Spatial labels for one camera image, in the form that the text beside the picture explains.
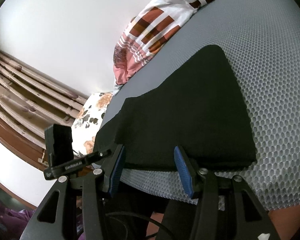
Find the black pants orange lining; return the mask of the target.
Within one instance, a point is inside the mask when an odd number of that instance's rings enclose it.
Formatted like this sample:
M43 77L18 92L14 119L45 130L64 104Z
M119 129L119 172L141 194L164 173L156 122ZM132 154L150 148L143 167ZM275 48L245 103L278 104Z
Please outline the black pants orange lining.
M175 171L184 149L198 167L240 171L256 161L247 107L221 47L205 46L157 88L126 98L98 131L94 149L123 145L126 168Z

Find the white floral pillow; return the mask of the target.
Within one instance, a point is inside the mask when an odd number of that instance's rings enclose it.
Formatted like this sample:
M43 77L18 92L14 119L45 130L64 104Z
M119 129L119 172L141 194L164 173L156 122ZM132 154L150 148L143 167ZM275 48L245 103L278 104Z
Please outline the white floral pillow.
M72 148L76 157L93 152L98 133L113 92L94 93L89 96L71 126Z

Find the beige pleated curtain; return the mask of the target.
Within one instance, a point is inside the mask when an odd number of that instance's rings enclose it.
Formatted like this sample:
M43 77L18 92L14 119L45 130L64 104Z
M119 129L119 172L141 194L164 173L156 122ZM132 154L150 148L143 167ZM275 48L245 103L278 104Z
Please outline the beige pleated curtain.
M71 126L86 98L0 51L0 118L27 140L45 148L44 131Z

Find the purple cloth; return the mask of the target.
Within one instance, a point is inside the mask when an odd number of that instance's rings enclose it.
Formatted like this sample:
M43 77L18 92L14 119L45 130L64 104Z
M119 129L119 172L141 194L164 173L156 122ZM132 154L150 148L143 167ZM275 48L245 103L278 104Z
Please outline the purple cloth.
M35 210L15 211L0 201L0 239L20 239Z

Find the white brown checked blanket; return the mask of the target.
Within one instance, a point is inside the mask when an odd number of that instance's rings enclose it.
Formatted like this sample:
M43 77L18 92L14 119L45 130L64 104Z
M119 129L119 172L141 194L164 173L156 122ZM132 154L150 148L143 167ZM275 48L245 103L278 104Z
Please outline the white brown checked blanket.
M151 0L117 41L113 55L115 84L126 84L201 7L213 1Z

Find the grey textured bed mattress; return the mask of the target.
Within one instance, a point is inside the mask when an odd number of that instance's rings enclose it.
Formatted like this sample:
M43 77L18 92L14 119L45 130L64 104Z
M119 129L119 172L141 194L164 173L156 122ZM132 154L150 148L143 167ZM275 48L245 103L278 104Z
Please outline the grey textured bed mattress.
M257 161L240 172L267 210L300 204L300 8L294 0L214 0L202 7L113 97L158 87L204 46L220 46L237 77Z

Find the brown wooden window frame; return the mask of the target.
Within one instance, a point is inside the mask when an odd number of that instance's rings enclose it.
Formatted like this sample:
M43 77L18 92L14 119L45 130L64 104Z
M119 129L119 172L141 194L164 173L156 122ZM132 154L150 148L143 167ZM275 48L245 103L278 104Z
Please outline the brown wooden window frame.
M0 143L31 166L41 171L46 169L46 166L40 162L44 154L44 149L20 135L1 118Z

